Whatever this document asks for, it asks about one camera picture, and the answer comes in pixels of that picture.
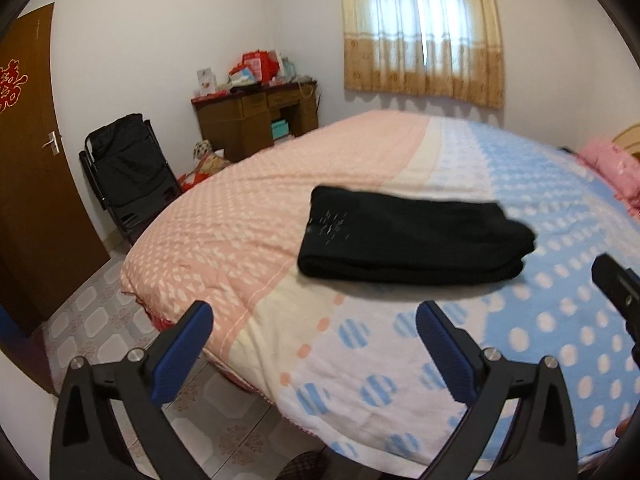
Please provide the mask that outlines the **pink blue patterned bed blanket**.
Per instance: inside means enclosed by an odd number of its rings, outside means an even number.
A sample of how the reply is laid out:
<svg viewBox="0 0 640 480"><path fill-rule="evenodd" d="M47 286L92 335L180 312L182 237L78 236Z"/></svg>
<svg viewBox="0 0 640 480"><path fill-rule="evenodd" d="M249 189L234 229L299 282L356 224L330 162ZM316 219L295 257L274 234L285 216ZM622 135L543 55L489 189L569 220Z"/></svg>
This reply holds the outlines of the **pink blue patterned bed blanket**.
<svg viewBox="0 0 640 480"><path fill-rule="evenodd" d="M413 478L464 412L416 329L430 300L482 347L559 361L581 460L614 444L639 372L591 279L602 254L636 268L639 221L576 156L478 122L369 112L195 185L120 282L162 329L209 304L209 362L333 451Z"/></svg>

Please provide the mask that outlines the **tan patterned window curtain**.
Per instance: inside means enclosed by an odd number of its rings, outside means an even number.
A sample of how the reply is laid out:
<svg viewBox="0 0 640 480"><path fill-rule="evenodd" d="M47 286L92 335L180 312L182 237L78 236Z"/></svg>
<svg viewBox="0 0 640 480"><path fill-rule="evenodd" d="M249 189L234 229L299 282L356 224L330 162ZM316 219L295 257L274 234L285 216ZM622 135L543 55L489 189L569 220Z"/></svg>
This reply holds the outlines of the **tan patterned window curtain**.
<svg viewBox="0 0 640 480"><path fill-rule="evenodd" d="M341 2L345 89L503 108L496 0Z"/></svg>

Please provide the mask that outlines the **cream wooden headboard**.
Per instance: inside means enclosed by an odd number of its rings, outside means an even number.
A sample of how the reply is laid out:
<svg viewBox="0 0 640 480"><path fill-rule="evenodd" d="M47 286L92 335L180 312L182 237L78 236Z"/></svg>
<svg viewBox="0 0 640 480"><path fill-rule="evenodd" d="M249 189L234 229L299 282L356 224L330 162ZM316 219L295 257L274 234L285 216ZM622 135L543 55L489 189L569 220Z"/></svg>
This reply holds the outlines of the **cream wooden headboard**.
<svg viewBox="0 0 640 480"><path fill-rule="evenodd" d="M613 143L635 159L640 159L640 124L634 124L613 139Z"/></svg>

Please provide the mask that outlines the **red items on desk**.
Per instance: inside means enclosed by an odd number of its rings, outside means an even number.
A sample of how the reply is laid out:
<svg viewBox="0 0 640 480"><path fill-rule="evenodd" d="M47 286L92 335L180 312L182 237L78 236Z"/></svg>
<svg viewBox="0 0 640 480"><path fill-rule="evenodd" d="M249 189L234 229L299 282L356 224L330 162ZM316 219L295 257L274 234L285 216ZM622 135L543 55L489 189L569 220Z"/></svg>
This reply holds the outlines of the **red items on desk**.
<svg viewBox="0 0 640 480"><path fill-rule="evenodd" d="M274 86L292 82L296 77L294 63L278 50L246 52L229 72L229 82L232 86Z"/></svg>

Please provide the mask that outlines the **teal box in desk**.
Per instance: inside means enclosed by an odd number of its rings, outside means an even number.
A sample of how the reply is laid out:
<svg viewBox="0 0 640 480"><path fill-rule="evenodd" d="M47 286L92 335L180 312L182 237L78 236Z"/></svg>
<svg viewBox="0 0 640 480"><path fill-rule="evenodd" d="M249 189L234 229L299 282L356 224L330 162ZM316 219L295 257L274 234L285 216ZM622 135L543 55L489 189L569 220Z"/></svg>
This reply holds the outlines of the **teal box in desk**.
<svg viewBox="0 0 640 480"><path fill-rule="evenodd" d="M290 125L285 119L278 120L271 124L271 134L273 140L279 140L290 134Z"/></svg>

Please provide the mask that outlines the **black pants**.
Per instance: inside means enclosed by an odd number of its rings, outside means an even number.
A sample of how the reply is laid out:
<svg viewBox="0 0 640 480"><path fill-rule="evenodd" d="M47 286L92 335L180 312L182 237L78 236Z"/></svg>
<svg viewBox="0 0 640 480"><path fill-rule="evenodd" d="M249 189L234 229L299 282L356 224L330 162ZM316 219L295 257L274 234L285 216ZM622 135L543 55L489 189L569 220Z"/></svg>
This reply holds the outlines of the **black pants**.
<svg viewBox="0 0 640 480"><path fill-rule="evenodd" d="M423 287L521 274L536 235L496 203L410 200L317 186L297 257L307 278Z"/></svg>

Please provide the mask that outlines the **bags beside desk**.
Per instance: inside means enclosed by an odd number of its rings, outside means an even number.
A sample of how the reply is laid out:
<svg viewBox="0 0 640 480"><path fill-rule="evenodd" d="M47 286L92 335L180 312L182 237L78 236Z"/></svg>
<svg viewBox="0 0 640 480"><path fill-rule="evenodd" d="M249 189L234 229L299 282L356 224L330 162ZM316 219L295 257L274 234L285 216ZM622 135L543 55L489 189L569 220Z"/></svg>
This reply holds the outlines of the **bags beside desk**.
<svg viewBox="0 0 640 480"><path fill-rule="evenodd" d="M200 141L194 146L193 158L194 169L178 177L178 183L182 192L189 191L190 188L194 188L195 185L207 180L214 174L218 174L218 172L221 172L231 165L228 159L214 152L209 140Z"/></svg>

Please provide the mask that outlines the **white photo frame card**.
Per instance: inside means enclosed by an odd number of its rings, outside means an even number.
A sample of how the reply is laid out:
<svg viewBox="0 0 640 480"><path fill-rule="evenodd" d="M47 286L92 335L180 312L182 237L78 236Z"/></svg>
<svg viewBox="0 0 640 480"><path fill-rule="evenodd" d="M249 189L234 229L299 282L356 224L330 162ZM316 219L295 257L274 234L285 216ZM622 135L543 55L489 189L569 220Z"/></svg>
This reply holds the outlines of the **white photo frame card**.
<svg viewBox="0 0 640 480"><path fill-rule="evenodd" d="M198 76L198 96L212 96L217 92L216 76L210 67L196 72Z"/></svg>

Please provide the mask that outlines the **pink pillow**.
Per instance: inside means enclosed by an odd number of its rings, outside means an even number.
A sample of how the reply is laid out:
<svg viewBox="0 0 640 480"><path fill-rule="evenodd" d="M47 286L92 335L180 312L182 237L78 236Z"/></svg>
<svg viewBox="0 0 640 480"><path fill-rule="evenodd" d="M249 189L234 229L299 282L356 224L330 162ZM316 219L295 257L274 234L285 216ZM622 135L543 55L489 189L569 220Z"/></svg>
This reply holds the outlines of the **pink pillow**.
<svg viewBox="0 0 640 480"><path fill-rule="evenodd" d="M640 169L638 159L611 141L593 139L579 152L578 159L614 188L631 217L639 218Z"/></svg>

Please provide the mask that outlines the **dark wooden desk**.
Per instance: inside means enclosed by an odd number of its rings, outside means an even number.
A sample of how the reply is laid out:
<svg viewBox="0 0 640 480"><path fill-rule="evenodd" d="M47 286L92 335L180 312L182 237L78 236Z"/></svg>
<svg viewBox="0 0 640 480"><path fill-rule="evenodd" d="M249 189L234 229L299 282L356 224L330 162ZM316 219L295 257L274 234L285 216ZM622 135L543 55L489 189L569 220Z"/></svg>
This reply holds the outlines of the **dark wooden desk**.
<svg viewBox="0 0 640 480"><path fill-rule="evenodd" d="M202 139L230 162L240 162L276 142L272 125L283 120L299 138L319 128L317 81L288 82L250 92L191 100Z"/></svg>

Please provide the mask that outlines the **brown wooden door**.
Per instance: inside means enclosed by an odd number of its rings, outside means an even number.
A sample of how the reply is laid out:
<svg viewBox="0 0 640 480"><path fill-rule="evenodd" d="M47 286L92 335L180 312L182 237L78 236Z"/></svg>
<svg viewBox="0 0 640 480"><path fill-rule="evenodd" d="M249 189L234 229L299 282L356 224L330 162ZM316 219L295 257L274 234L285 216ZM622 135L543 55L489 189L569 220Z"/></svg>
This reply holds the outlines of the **brown wooden door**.
<svg viewBox="0 0 640 480"><path fill-rule="evenodd" d="M42 326L108 255L70 172L51 82L54 6L1 41L1 349L53 392Z"/></svg>

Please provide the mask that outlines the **black folding chair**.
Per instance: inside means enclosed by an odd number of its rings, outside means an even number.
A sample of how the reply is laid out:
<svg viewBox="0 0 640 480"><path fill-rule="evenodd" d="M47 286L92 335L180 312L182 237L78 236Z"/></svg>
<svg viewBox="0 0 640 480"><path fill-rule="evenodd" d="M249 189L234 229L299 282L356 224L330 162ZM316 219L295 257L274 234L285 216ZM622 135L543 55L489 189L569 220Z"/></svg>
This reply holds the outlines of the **black folding chair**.
<svg viewBox="0 0 640 480"><path fill-rule="evenodd" d="M129 244L182 194L151 122L140 113L89 133L79 161L100 206Z"/></svg>

